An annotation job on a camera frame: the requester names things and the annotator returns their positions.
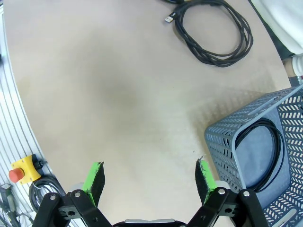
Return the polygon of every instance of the black cable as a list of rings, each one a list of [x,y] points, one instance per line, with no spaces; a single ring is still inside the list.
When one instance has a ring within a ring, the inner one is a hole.
[[[30,216],[30,215],[28,215],[28,214],[25,214],[25,213],[21,213],[21,214],[18,214],[18,222],[21,224],[21,222],[20,222],[20,217],[21,216],[26,216],[27,217],[27,219],[33,224],[34,223],[34,220],[32,219],[32,217]]]
[[[259,180],[253,186],[249,187],[250,189],[254,190],[256,193],[262,192],[263,190],[267,189],[267,187],[270,186],[270,184],[276,179],[276,177],[280,173],[280,170],[283,166],[284,155],[285,155],[285,142],[284,142],[282,133],[279,131],[279,129],[276,128],[275,124],[271,120],[265,119],[265,118],[261,118],[260,120],[256,121],[255,123],[253,123],[252,125],[247,127],[245,130],[241,131],[235,141],[235,148],[237,149],[239,144],[244,140],[244,138],[251,131],[253,131],[254,129],[256,129],[257,127],[260,127],[260,126],[266,127],[269,130],[270,134],[272,135],[274,155],[273,155],[273,158],[269,164],[269,167],[268,167],[267,171],[265,172],[264,176],[262,177],[262,179]],[[281,141],[282,141],[282,150],[283,150],[281,165],[280,165],[278,171],[276,172],[275,176],[268,183],[271,175],[274,172],[274,169],[278,163],[278,160],[279,160],[279,157],[281,154]]]
[[[4,216],[4,205],[3,205],[2,201],[0,201],[0,208],[2,209],[2,216],[0,215],[0,221],[3,223],[3,225],[5,227],[11,226],[10,223],[6,220],[6,218]]]
[[[172,22],[175,20],[176,30],[179,35],[184,39],[190,51],[194,54],[194,56],[201,62],[209,65],[216,65],[218,67],[228,67],[236,63],[237,61],[244,58],[247,53],[250,51],[253,44],[253,37],[251,34],[250,26],[246,19],[241,16],[233,7],[231,7],[224,0],[166,0],[171,3],[179,3],[177,7],[175,7],[173,13],[171,13],[165,21]],[[183,18],[185,12],[192,6],[195,5],[206,5],[209,4],[211,6],[222,6],[225,8],[234,19],[234,22],[240,33],[240,43],[238,47],[228,54],[218,54],[207,51],[203,49],[185,30],[183,27]]]
[[[35,212],[38,211],[41,201],[43,199],[43,194],[41,189],[44,188],[48,192],[56,192],[61,196],[66,195],[65,191],[54,177],[43,176],[38,180],[34,181],[29,187],[29,201]]]

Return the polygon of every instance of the red button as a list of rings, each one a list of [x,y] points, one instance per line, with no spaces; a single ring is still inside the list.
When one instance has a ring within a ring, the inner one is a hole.
[[[10,170],[10,172],[9,172],[9,178],[14,183],[17,183],[23,177],[24,177],[24,172],[21,168],[16,168],[16,169]]]

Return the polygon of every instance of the wooden table surface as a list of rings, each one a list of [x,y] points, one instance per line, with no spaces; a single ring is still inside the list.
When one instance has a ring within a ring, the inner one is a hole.
[[[248,21],[254,45],[228,68],[199,62],[164,18],[160,0],[5,1],[11,62],[31,127],[64,187],[104,161],[99,207],[126,218],[189,221],[200,207],[195,162],[211,123],[264,93],[290,87],[279,56],[248,1],[228,0]],[[206,49],[239,41],[218,7],[184,19]],[[226,226],[221,219],[217,226]]]

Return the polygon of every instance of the blue plastic basket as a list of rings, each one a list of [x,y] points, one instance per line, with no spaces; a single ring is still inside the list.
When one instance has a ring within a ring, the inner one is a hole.
[[[241,143],[241,151],[240,146],[235,150],[238,134],[262,117],[271,119],[282,132],[287,152],[278,177],[257,196],[269,226],[296,226],[303,219],[303,86],[268,93],[251,102],[209,126],[205,140],[220,179],[238,192],[262,177],[260,172],[270,161],[268,145],[272,141],[266,129],[252,133]],[[258,167],[251,169],[250,163]]]

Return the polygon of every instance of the bolt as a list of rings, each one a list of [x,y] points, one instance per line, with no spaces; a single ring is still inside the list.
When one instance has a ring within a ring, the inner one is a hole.
[[[224,195],[224,194],[225,194],[225,190],[224,190],[224,189],[222,189],[222,188],[221,188],[221,189],[219,189],[219,191],[218,191],[218,192],[219,192],[219,194],[220,194],[220,195]]]
[[[243,192],[243,195],[244,195],[245,197],[248,197],[248,196],[250,195],[250,193],[249,193],[248,191],[245,191],[245,192]]]

